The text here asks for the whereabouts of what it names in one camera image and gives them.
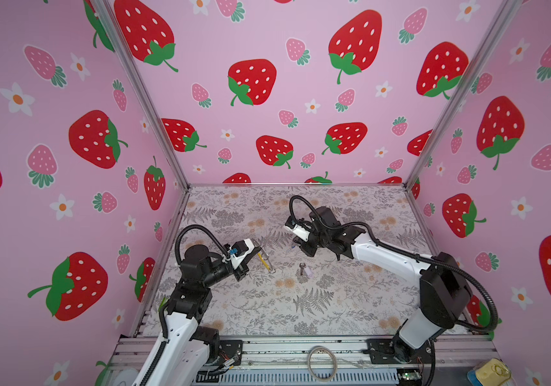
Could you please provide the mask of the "metal keyring with yellow tag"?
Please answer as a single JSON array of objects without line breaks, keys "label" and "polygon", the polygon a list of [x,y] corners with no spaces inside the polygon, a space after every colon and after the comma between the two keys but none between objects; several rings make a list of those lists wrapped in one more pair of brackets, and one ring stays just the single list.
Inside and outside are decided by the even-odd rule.
[{"label": "metal keyring with yellow tag", "polygon": [[270,262],[269,255],[263,249],[258,252],[257,257],[259,258],[259,261],[267,270],[267,272],[269,272],[270,274],[274,274],[276,272],[275,267]]}]

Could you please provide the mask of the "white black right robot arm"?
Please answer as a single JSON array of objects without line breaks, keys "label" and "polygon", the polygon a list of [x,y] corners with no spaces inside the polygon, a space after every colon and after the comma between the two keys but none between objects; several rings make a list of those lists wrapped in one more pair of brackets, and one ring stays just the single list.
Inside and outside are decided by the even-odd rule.
[{"label": "white black right robot arm", "polygon": [[285,228],[309,257],[325,248],[336,258],[379,266],[419,288],[420,305],[393,336],[387,355],[400,363],[411,362],[431,339],[454,328],[473,297],[468,281],[458,273],[455,259],[413,253],[374,237],[369,225],[340,223],[328,207],[319,207],[309,220],[288,217]]}]

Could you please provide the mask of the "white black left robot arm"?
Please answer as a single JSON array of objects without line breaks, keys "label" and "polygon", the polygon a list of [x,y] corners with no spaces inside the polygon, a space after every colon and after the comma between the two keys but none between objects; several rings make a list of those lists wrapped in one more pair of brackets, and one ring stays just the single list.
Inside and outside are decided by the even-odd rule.
[{"label": "white black left robot arm", "polygon": [[241,281],[261,250],[246,239],[225,247],[222,254],[203,244],[185,251],[181,279],[158,311],[161,333],[135,385],[190,385],[198,376],[217,378],[235,366],[239,354],[221,356],[219,331],[200,323],[213,298],[211,287],[229,277]]}]

